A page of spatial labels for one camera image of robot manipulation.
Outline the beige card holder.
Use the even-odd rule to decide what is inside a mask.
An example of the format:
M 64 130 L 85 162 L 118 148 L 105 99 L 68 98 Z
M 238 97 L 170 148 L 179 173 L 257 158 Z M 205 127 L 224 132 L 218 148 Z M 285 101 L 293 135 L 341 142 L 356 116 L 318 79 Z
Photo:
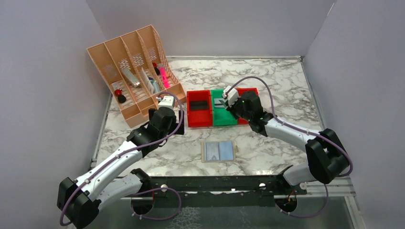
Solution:
M 201 142 L 203 163 L 232 162 L 236 160 L 236 146 L 231 140 Z

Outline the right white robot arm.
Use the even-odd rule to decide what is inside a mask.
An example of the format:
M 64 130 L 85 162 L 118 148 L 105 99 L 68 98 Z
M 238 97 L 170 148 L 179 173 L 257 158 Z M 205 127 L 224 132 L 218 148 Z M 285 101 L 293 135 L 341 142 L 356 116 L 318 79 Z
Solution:
M 239 94 L 235 88 L 227 86 L 222 98 L 226 110 L 235 119 L 247 121 L 252 131 L 282 140 L 306 153 L 306 163 L 289 166 L 278 175 L 283 185 L 312 181 L 328 184 L 350 166 L 339 138 L 331 129 L 315 132 L 285 122 L 266 112 L 253 91 Z

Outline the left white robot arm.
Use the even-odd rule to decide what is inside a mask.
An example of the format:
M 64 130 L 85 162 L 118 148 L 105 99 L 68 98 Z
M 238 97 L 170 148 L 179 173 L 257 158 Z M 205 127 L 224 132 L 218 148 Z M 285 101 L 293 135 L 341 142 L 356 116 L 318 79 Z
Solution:
M 118 178 L 130 165 L 164 146 L 172 135 L 184 134 L 184 111 L 175 114 L 180 100 L 169 92 L 162 96 L 157 109 L 149 110 L 149 121 L 130 132 L 121 146 L 101 164 L 76 179 L 65 178 L 59 184 L 57 207 L 61 226 L 88 226 L 109 204 L 128 195 L 152 195 L 155 188 L 142 169 L 134 169 Z

